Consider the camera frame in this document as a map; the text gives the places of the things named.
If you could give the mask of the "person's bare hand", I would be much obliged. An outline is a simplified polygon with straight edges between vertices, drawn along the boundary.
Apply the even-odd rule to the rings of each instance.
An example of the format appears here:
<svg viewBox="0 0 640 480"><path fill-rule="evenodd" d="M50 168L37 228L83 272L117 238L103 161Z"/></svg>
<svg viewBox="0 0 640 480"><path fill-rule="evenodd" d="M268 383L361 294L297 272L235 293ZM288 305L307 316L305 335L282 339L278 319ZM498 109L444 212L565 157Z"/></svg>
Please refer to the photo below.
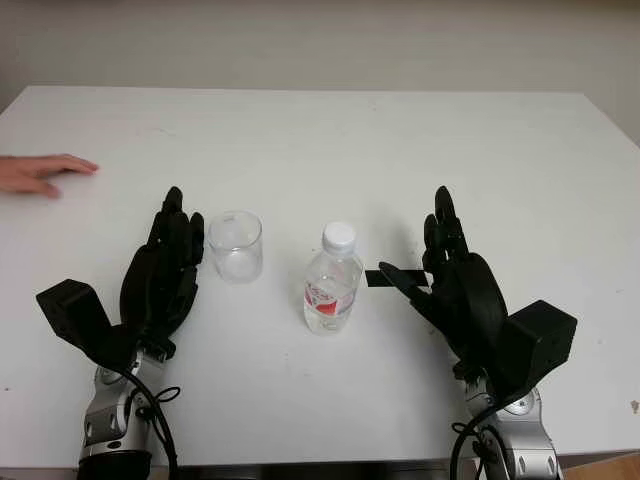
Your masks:
<svg viewBox="0 0 640 480"><path fill-rule="evenodd" d="M70 154L2 156L1 191L59 198L60 190L48 178L62 173L92 175L99 166Z"/></svg>

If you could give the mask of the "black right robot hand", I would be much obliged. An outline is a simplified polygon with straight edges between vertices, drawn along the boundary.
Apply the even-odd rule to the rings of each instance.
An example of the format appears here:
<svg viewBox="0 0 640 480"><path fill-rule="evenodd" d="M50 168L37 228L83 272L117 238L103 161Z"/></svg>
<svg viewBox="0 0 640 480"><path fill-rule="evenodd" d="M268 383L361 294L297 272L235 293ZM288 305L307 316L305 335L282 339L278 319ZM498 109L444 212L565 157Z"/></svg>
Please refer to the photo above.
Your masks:
<svg viewBox="0 0 640 480"><path fill-rule="evenodd" d="M382 275L445 337L469 372L499 373L496 355L507 318L505 301L487 262L469 250L449 190L435 194L434 212L424 221L423 270L432 276L428 292L406 272L381 262Z"/></svg>

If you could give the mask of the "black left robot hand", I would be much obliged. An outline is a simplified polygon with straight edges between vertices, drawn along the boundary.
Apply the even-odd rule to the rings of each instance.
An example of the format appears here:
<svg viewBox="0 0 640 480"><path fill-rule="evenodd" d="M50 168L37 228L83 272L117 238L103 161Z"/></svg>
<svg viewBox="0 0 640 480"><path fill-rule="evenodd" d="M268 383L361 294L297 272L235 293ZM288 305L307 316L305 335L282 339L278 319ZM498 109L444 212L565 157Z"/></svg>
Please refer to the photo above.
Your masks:
<svg viewBox="0 0 640 480"><path fill-rule="evenodd" d="M121 324L137 344L164 360L175 354L171 336L194 303L204 253L204 219L198 212L187 215L182 200L182 191L171 187L120 292Z"/></svg>

